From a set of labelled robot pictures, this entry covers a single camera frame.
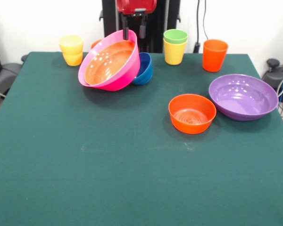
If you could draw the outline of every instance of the cup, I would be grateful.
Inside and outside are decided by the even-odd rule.
[[[182,44],[188,40],[188,33],[178,29],[170,29],[164,32],[164,39],[171,44]]]
[[[83,39],[78,35],[68,35],[59,39],[63,57],[69,66],[77,66],[83,59]]]
[[[208,72],[218,72],[225,60],[228,45],[216,39],[207,40],[203,44],[202,67]]]
[[[171,44],[164,39],[165,61],[169,65],[178,65],[183,60],[187,41],[182,44]]]

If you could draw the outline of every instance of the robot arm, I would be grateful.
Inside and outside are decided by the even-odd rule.
[[[146,37],[147,14],[152,13],[157,5],[157,0],[117,0],[117,10],[122,15],[124,40],[128,40],[127,16],[142,16],[139,37]]]

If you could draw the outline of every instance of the white wall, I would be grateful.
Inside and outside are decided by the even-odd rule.
[[[200,41],[204,0],[200,5]],[[181,0],[182,23],[189,32],[187,52],[196,41],[197,0]],[[59,51],[58,39],[79,34],[88,51],[103,38],[99,22],[101,0],[0,0],[0,58],[2,63],[20,62],[30,51]],[[283,0],[207,0],[206,31],[209,38],[229,44],[229,53],[248,53],[259,73],[270,57],[283,63]]]
[[[189,31],[187,52],[193,52],[196,35],[197,0],[182,0],[181,23],[177,28]],[[204,0],[200,0],[201,52],[206,37],[202,18]],[[283,64],[283,0],[207,0],[205,28],[209,39],[228,43],[228,53],[247,53],[262,74],[268,58]]]
[[[21,62],[30,51],[60,51],[58,40],[78,34],[84,50],[104,37],[101,0],[0,0],[0,60]]]

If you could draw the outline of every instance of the green cup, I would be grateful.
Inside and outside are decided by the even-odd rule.
[[[188,33],[178,29],[170,29],[164,32],[166,42],[171,44],[182,44],[188,40]]]

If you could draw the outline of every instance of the yellow cup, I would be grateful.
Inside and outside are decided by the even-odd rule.
[[[76,55],[66,55],[63,53],[63,57],[69,66],[78,66],[82,62],[83,52]]]
[[[171,44],[164,39],[165,61],[169,65],[178,65],[183,60],[183,54],[187,41],[182,44]]]
[[[63,57],[69,66],[77,66],[83,58],[83,39],[78,35],[68,35],[59,39]]]

